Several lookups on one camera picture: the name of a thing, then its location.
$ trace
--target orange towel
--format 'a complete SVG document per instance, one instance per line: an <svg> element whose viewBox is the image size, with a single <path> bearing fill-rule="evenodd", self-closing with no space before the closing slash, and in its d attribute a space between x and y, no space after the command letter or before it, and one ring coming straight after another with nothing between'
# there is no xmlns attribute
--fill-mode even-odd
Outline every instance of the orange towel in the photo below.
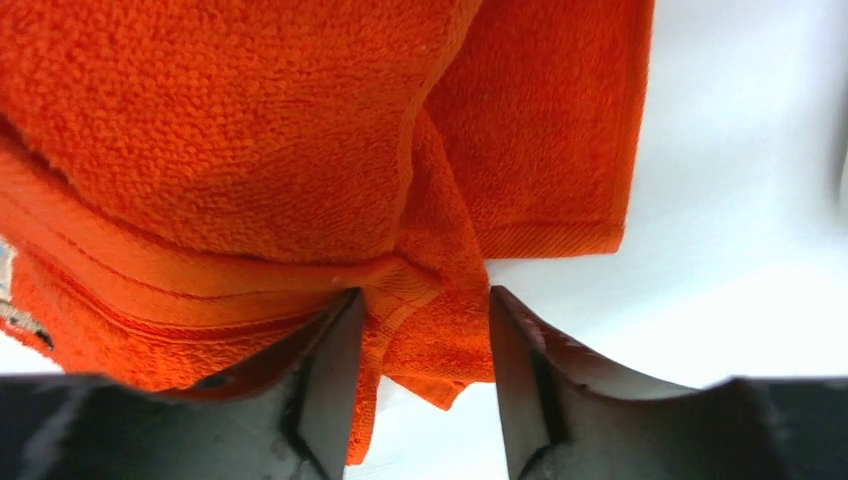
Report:
<svg viewBox="0 0 848 480"><path fill-rule="evenodd" d="M484 258L618 247L651 0L7 0L0 235L69 372L185 388L361 286L388 375L492 381Z"/></svg>

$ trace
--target white surface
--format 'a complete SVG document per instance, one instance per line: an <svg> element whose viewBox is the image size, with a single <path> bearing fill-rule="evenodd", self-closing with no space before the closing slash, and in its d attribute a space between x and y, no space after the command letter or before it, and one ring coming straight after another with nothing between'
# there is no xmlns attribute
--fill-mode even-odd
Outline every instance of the white surface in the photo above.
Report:
<svg viewBox="0 0 848 480"><path fill-rule="evenodd" d="M629 229L609 257L491 262L543 318L634 368L848 374L848 2L659 0ZM0 371L51 367L0 338ZM494 389L448 413L386 381L348 480L506 478Z"/></svg>

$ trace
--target folded towel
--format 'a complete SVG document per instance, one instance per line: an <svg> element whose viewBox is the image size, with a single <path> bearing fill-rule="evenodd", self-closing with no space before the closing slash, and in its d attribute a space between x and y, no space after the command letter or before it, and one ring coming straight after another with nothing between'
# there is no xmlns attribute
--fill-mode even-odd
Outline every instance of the folded towel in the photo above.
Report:
<svg viewBox="0 0 848 480"><path fill-rule="evenodd" d="M484 258L618 248L651 0L7 0L10 303L68 372L187 388L343 290L388 375L492 381Z"/></svg>

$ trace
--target cloth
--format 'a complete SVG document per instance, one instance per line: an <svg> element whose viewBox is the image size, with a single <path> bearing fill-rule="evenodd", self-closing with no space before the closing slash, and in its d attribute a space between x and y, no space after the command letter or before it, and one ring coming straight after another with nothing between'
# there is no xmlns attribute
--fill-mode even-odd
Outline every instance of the cloth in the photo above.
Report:
<svg viewBox="0 0 848 480"><path fill-rule="evenodd" d="M381 375L492 381L484 258L610 253L650 0L10 0L0 235L68 372L187 388L362 287Z"/></svg>

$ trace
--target terry cloth fabric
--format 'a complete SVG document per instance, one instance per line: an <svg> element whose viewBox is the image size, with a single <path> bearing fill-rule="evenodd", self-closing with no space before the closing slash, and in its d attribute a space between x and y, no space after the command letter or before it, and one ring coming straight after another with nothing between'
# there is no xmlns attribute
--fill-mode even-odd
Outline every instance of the terry cloth fabric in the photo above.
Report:
<svg viewBox="0 0 848 480"><path fill-rule="evenodd" d="M361 462L381 375L493 380L484 258L618 247L652 3L0 3L8 333L186 388L362 287Z"/></svg>

